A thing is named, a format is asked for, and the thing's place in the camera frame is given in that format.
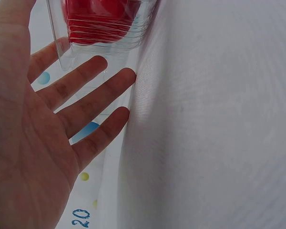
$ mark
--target yellow dot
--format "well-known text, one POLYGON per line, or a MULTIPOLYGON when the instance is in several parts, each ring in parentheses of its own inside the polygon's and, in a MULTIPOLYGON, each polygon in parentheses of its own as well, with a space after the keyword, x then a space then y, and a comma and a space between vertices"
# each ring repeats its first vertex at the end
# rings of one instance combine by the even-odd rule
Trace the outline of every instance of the yellow dot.
POLYGON ((83 181, 89 180, 89 174, 88 173, 81 173, 81 180, 83 180, 83 181))
POLYGON ((95 210, 97 209, 97 200, 95 200, 94 202, 93 202, 93 206, 94 206, 94 208, 95 208, 95 210))

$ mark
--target blue number 20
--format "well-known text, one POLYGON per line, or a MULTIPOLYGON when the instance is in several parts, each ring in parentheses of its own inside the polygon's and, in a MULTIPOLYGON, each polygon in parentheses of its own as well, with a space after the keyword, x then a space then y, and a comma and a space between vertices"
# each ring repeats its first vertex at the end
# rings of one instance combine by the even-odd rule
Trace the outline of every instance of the blue number 20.
POLYGON ((72 220, 72 224, 73 224, 73 225, 76 225, 77 222, 79 222, 79 224, 81 224, 84 228, 88 228, 88 224, 89 224, 88 221, 86 221, 85 223, 82 223, 82 222, 80 222, 79 220, 72 220))

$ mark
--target blue dot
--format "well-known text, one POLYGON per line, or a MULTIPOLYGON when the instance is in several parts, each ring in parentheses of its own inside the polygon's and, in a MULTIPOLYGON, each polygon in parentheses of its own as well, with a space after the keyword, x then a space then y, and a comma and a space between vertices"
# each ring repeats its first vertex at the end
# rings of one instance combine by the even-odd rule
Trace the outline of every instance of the blue dot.
POLYGON ((37 82, 41 85, 45 85, 50 81, 50 78, 50 74, 48 72, 44 72, 40 77, 38 77, 37 82))
POLYGON ((94 130, 96 130, 100 125, 97 123, 89 123, 86 125, 80 132, 78 132, 74 137, 72 138, 73 143, 77 143, 89 134, 91 134, 94 130))

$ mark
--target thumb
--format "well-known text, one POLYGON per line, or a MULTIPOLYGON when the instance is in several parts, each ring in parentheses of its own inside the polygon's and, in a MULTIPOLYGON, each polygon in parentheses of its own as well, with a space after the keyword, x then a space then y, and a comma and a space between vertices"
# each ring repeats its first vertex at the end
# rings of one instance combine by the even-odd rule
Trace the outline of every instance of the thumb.
POLYGON ((28 27, 36 0, 0 0, 0 24, 28 27))

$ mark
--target finger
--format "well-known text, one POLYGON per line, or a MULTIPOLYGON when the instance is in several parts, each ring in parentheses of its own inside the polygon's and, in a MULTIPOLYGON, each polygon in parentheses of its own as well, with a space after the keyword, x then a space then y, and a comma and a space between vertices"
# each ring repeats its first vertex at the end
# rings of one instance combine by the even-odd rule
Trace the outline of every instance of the finger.
POLYGON ((60 80, 38 91, 37 94, 54 111, 106 68, 106 59, 101 56, 94 56, 60 80))
POLYGON ((32 54, 28 73, 29 82, 34 82, 57 59, 58 55, 54 42, 32 54))
POLYGON ((0 24, 28 27, 31 10, 36 0, 1 0, 0 24))
POLYGON ((83 140, 72 145, 78 156, 80 170, 83 170, 109 143, 116 138, 125 126, 129 111, 125 107, 115 110, 95 131, 83 140))
POLYGON ((135 82, 133 70, 125 68, 118 72, 99 88, 57 113, 66 129, 68 138, 83 129, 96 118, 116 98, 123 94, 135 82))

